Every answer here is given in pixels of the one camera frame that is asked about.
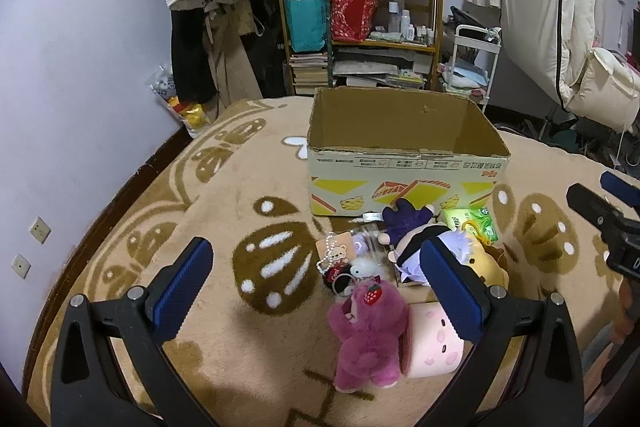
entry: open cardboard box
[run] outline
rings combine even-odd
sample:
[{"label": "open cardboard box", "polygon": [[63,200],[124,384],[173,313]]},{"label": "open cardboard box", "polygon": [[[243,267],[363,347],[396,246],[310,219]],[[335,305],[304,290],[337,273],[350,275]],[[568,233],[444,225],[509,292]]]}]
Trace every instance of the open cardboard box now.
[{"label": "open cardboard box", "polygon": [[481,207],[510,158],[475,103],[422,90],[321,87],[307,141],[316,216]]}]

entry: yellow graphic on box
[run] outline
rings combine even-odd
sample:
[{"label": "yellow graphic on box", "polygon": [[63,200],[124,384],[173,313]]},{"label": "yellow graphic on box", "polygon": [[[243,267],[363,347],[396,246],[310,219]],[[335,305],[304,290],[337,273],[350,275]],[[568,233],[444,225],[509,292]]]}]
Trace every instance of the yellow graphic on box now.
[{"label": "yellow graphic on box", "polygon": [[450,197],[448,200],[444,200],[441,204],[440,207],[442,210],[445,210],[446,208],[455,208],[456,205],[460,202],[460,196],[457,194],[454,194],[452,197]]},{"label": "yellow graphic on box", "polygon": [[360,210],[364,204],[364,198],[362,196],[356,196],[348,200],[342,200],[340,206],[344,210]]},{"label": "yellow graphic on box", "polygon": [[316,216],[333,216],[335,208],[326,201],[322,201],[315,194],[311,194],[311,213]]},{"label": "yellow graphic on box", "polygon": [[425,204],[431,204],[449,192],[451,185],[437,180],[416,180],[407,186],[398,198],[404,198],[411,202],[415,208],[421,208]]},{"label": "yellow graphic on box", "polygon": [[466,193],[470,196],[478,192],[486,192],[494,188],[494,182],[462,182]]},{"label": "yellow graphic on box", "polygon": [[362,187],[367,184],[366,181],[357,180],[316,180],[314,185],[318,188],[323,188],[328,192],[334,194],[340,194],[341,196],[347,192],[351,192],[354,188]]},{"label": "yellow graphic on box", "polygon": [[407,188],[405,183],[383,182],[376,188],[371,199],[376,203],[382,203],[388,206],[398,199],[398,194],[405,188]]}]

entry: beige rug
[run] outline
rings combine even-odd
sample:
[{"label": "beige rug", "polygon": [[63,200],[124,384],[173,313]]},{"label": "beige rug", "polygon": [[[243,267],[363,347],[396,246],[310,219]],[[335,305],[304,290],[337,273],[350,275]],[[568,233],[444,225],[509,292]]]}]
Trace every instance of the beige rug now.
[{"label": "beige rug", "polygon": [[[307,200],[309,98],[232,105],[149,187],[76,282],[71,295],[121,296],[148,283],[191,237],[208,239],[214,269],[176,340],[164,348],[196,396],[223,426],[412,427],[449,377],[402,380],[341,395],[332,388],[338,342],[325,320],[332,302],[314,264],[314,242],[345,219],[313,217]],[[577,181],[601,192],[604,168],[583,156],[505,134],[512,159],[492,201],[511,292],[566,298],[581,348],[610,320],[620,277],[604,264],[595,229],[566,206]],[[262,268],[294,254],[274,275]],[[50,328],[29,403],[49,421],[49,386],[64,310]],[[484,405],[499,397],[512,347]],[[147,403],[120,344],[116,351]]]}]

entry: blue gripper pad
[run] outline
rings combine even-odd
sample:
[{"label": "blue gripper pad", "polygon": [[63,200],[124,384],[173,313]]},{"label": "blue gripper pad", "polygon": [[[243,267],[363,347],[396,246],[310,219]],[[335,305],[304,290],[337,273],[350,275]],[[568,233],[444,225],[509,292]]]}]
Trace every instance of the blue gripper pad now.
[{"label": "blue gripper pad", "polygon": [[[469,277],[476,277],[482,288],[485,288],[482,281],[473,270],[462,266],[437,237],[422,244],[420,267],[458,336],[464,341],[477,344],[482,337],[483,324],[489,309],[474,297],[473,289],[467,284]],[[466,277],[466,273],[460,273],[460,270],[469,270],[471,274]],[[479,289],[474,282],[472,285],[476,290]]]},{"label": "blue gripper pad", "polygon": [[603,172],[600,176],[600,186],[609,194],[613,194],[629,206],[640,206],[640,190],[618,178],[611,172]]},{"label": "blue gripper pad", "polygon": [[151,281],[145,314],[153,324],[152,338],[156,343],[176,337],[212,268],[210,242],[194,237],[178,259],[162,268]]}]

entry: metal screw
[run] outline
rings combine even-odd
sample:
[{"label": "metal screw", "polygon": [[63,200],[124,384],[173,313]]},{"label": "metal screw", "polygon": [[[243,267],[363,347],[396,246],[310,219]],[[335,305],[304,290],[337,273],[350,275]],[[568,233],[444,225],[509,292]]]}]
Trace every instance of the metal screw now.
[{"label": "metal screw", "polygon": [[133,286],[127,291],[127,297],[132,301],[137,301],[145,294],[145,289],[142,286]]},{"label": "metal screw", "polygon": [[489,288],[491,295],[493,295],[496,299],[504,299],[507,296],[507,290],[505,290],[502,286],[494,285]]},{"label": "metal screw", "polygon": [[556,304],[558,306],[561,306],[562,304],[564,304],[564,297],[562,297],[559,293],[557,292],[553,292],[551,294],[551,302],[553,302],[553,304]]},{"label": "metal screw", "polygon": [[69,304],[71,304],[74,308],[78,308],[78,306],[83,302],[84,302],[84,295],[78,294],[71,297]]}]

